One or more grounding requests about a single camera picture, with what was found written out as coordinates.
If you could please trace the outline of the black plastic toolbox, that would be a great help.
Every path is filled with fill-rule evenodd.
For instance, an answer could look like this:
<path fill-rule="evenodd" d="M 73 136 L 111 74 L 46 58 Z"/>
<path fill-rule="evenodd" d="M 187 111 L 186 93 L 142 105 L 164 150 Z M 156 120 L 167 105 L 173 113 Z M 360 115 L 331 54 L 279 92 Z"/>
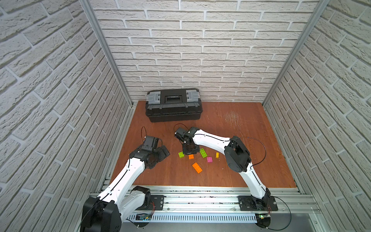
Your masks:
<path fill-rule="evenodd" d="M 151 122 L 198 120 L 202 112 L 198 89 L 154 90 L 146 95 L 146 116 Z"/>

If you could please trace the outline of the green long lego brick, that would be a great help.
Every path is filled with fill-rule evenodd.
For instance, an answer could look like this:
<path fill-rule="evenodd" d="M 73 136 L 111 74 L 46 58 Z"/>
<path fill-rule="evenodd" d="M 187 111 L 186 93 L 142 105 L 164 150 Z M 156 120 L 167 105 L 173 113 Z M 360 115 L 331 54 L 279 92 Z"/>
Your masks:
<path fill-rule="evenodd" d="M 200 154 L 203 158 L 206 158 L 208 156 L 203 148 L 200 149 Z"/>

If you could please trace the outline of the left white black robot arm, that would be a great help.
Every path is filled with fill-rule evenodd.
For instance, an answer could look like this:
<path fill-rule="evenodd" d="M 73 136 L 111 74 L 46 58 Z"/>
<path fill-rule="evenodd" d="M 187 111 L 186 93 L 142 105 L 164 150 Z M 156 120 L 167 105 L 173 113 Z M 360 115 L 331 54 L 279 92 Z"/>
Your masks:
<path fill-rule="evenodd" d="M 141 186 L 131 188 L 145 169 L 169 156 L 162 140 L 147 136 L 143 143 L 130 153 L 122 171 L 97 197 L 89 197 L 84 205 L 79 232 L 119 232 L 124 220 L 137 209 L 154 212 L 150 189 Z"/>

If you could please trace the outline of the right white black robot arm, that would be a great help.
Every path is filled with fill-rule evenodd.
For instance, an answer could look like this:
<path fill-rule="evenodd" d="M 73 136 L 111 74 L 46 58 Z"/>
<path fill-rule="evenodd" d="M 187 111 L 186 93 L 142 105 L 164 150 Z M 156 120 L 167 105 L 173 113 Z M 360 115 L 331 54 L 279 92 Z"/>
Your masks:
<path fill-rule="evenodd" d="M 239 173 L 249 187 L 251 196 L 248 199 L 252 207 L 257 210 L 268 208 L 271 193 L 255 172 L 250 152 L 239 137 L 221 137 L 195 127 L 189 130 L 179 128 L 174 135 L 182 144 L 185 155 L 200 152 L 200 146 L 211 148 L 223 154 L 228 167 Z"/>

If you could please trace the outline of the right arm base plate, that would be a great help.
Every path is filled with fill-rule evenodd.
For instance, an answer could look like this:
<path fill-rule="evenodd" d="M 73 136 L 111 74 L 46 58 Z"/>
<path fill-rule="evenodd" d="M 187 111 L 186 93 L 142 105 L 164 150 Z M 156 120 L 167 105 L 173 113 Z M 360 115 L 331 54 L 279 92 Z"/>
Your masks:
<path fill-rule="evenodd" d="M 273 196 L 258 199 L 253 196 L 238 196 L 241 211 L 278 211 L 276 200 Z"/>

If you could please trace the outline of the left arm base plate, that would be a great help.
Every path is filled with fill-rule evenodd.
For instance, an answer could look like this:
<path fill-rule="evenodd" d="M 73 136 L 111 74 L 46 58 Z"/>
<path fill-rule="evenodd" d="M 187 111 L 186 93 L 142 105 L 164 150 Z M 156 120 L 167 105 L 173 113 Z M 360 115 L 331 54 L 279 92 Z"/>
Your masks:
<path fill-rule="evenodd" d="M 164 195 L 151 195 L 147 203 L 144 203 L 141 207 L 137 208 L 140 211 L 162 211 L 164 206 Z"/>

